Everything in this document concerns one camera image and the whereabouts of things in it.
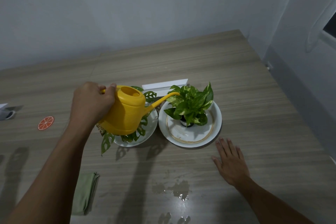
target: window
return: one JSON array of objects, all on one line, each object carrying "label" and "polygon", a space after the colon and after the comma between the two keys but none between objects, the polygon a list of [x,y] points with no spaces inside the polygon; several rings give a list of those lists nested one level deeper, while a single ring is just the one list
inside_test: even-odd
[{"label": "window", "polygon": [[323,28],[329,35],[332,35],[336,38],[336,13],[331,17],[329,22]]}]

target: hand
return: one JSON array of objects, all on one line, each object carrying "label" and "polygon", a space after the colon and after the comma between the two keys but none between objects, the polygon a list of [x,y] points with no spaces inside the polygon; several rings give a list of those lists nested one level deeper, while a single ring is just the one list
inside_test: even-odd
[{"label": "hand", "polygon": [[103,85],[86,82],[73,93],[69,124],[79,127],[93,127],[101,120],[114,104],[116,84],[108,88]]},{"label": "hand", "polygon": [[241,179],[246,176],[250,177],[243,153],[239,147],[233,145],[230,139],[225,142],[223,138],[219,138],[219,141],[216,141],[216,147],[222,161],[220,162],[215,156],[211,158],[228,184],[236,186]]}]

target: yellow watering can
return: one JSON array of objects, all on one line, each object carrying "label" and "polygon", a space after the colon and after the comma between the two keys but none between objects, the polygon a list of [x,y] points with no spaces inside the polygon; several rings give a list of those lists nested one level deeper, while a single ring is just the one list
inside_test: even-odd
[{"label": "yellow watering can", "polygon": [[119,85],[115,90],[114,105],[107,115],[99,121],[99,124],[114,135],[129,135],[137,130],[141,118],[145,114],[172,95],[179,95],[179,93],[172,92],[145,107],[146,98],[140,91],[129,86]]}]

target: white wall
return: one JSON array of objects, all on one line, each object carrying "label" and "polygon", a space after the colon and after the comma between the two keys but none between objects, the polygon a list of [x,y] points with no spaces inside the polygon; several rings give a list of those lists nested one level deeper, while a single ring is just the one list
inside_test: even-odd
[{"label": "white wall", "polygon": [[311,52],[305,51],[312,26],[331,1],[289,0],[264,60],[271,62],[272,75],[336,159],[336,50],[319,40]]},{"label": "white wall", "polygon": [[0,0],[0,69],[240,29],[263,56],[287,0]]}]

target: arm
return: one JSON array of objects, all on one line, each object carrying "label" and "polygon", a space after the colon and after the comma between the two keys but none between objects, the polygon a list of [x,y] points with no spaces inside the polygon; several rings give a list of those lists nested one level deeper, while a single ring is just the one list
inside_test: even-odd
[{"label": "arm", "polygon": [[212,156],[219,173],[225,181],[233,185],[247,200],[261,224],[313,224],[309,219],[291,208],[250,178],[250,172],[239,147],[230,139],[216,141],[221,161]]},{"label": "arm", "polygon": [[68,127],[7,224],[70,222],[85,143],[114,103],[115,85],[101,94],[105,88],[87,82],[75,90]]}]

